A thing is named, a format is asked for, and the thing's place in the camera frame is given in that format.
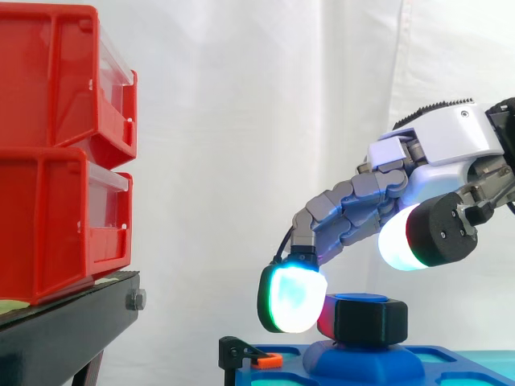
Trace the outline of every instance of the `white wall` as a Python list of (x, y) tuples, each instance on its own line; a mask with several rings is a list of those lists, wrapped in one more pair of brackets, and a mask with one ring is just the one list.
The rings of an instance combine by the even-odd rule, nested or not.
[[(148, 293), (100, 386), (221, 384), (221, 336), (319, 338), (268, 334), (256, 315), (291, 217), (421, 105), (515, 94), (508, 1), (91, 3), (139, 75), (138, 159), (121, 169), (134, 176), (131, 268)], [(387, 267), (371, 238), (324, 267), (329, 290), (406, 301), (411, 342), (514, 349), (513, 221), (499, 211), (466, 261), (413, 273)]]

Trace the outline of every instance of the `robotic hand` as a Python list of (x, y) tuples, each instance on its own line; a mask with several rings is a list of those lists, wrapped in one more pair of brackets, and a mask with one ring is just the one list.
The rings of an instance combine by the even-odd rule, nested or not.
[(440, 102), (399, 121), (369, 145), (357, 175), (295, 215), (262, 272), (262, 325), (302, 332), (315, 324), (327, 288), (319, 266), (378, 232), (381, 255), (396, 269), (464, 259), (477, 246), (476, 225), (504, 204), (515, 213), (514, 167), (515, 98), (486, 113), (472, 100)]

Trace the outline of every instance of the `orange clip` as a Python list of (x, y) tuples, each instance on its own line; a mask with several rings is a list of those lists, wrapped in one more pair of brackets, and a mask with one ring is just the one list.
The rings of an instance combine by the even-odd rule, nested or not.
[(282, 366), (282, 355), (267, 353), (269, 356), (266, 358), (258, 358), (252, 361), (252, 367), (259, 370), (266, 370), (267, 368), (280, 368)]

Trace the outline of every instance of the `plastic drawer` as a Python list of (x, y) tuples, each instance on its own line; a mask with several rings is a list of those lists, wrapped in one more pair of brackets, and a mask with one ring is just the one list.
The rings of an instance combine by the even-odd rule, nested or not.
[(83, 149), (107, 169), (136, 157), (135, 72), (91, 6), (0, 2), (1, 147)]
[(130, 175), (80, 149), (0, 149), (0, 180), (0, 299), (50, 301), (130, 263)]

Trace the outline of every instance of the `metal bolt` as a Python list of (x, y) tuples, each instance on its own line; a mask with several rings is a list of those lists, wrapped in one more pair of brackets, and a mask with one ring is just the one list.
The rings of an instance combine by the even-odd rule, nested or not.
[(146, 291), (144, 289), (132, 289), (127, 295), (126, 308), (132, 311), (145, 309)]

